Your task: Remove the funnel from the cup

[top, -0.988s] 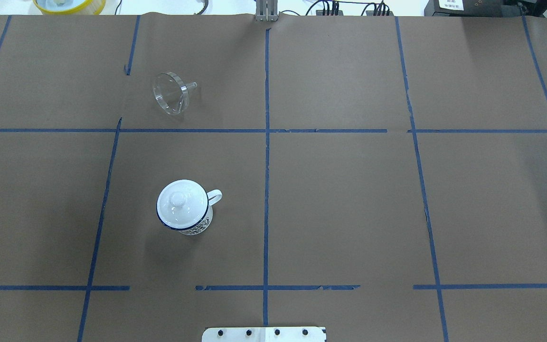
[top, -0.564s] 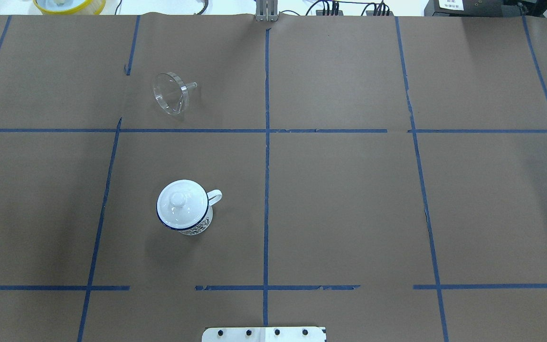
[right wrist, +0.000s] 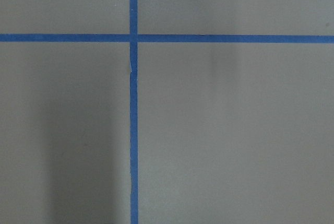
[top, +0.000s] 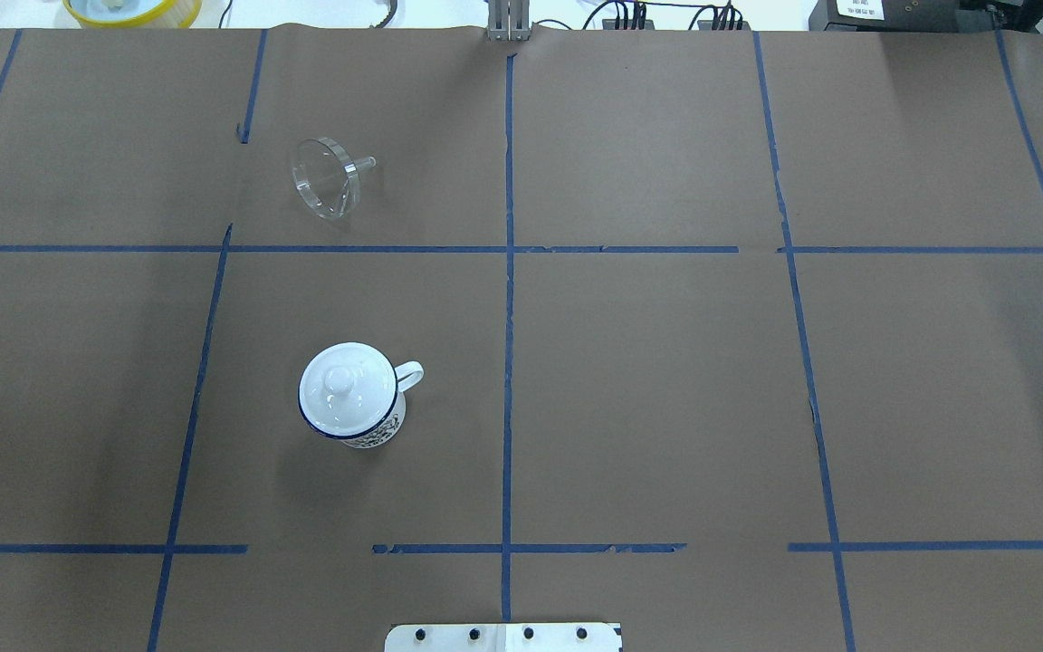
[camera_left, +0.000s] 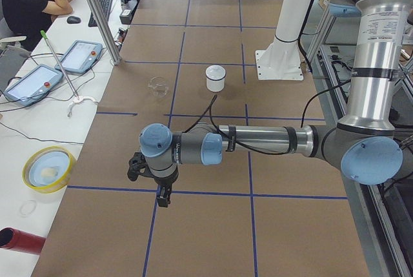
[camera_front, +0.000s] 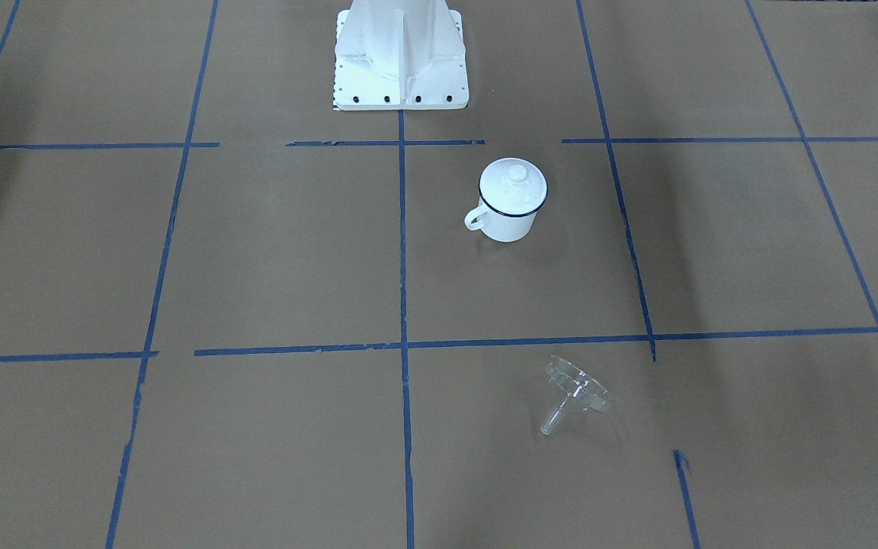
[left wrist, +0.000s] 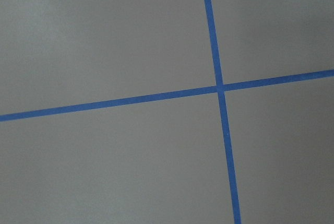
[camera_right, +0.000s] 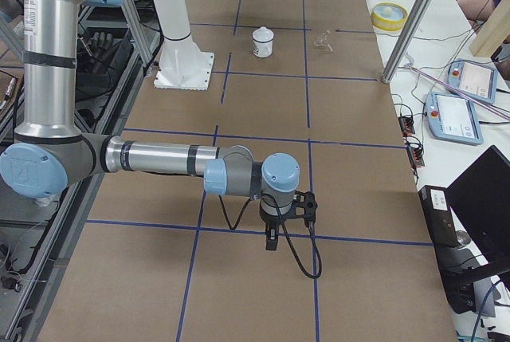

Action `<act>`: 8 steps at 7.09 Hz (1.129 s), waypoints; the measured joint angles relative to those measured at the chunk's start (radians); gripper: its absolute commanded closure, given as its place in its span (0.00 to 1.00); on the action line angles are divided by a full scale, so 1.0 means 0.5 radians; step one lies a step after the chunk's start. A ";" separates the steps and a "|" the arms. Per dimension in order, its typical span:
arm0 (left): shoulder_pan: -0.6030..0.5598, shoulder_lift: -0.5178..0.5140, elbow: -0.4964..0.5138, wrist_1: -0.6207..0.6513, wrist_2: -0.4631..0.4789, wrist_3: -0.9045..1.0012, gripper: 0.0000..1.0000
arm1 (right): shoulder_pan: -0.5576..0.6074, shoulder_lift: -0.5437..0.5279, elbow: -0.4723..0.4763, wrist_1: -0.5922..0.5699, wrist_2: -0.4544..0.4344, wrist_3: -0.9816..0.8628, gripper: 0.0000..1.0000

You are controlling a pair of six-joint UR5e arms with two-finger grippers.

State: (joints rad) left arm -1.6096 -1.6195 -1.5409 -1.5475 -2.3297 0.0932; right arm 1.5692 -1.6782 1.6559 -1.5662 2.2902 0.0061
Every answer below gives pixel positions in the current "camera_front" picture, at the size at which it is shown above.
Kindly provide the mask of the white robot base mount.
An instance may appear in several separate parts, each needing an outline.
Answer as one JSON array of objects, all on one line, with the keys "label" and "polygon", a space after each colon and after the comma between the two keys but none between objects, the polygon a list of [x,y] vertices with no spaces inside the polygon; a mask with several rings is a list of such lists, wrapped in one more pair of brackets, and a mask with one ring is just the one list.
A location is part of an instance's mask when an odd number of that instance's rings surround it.
[{"label": "white robot base mount", "polygon": [[464,109],[463,17],[446,1],[353,1],[335,20],[332,107]]}]

